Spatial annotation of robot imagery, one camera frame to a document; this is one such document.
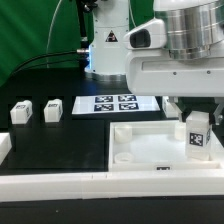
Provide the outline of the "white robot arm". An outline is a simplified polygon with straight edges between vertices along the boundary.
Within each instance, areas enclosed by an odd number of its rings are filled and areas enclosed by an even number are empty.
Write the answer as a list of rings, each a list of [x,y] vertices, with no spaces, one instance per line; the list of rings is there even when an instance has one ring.
[[[86,75],[124,79],[136,95],[167,96],[182,119],[180,100],[209,98],[215,124],[224,111],[224,0],[154,0],[151,20],[130,29],[128,0],[84,0],[94,39]]]

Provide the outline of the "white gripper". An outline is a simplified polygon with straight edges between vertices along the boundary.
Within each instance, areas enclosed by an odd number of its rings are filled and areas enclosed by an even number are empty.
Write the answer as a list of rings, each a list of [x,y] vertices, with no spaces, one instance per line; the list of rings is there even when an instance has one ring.
[[[128,49],[126,80],[135,95],[169,96],[180,122],[188,116],[181,97],[214,97],[209,119],[220,125],[224,115],[224,40],[211,45],[203,59],[173,60],[163,48],[165,24],[152,19],[128,32],[123,42]]]

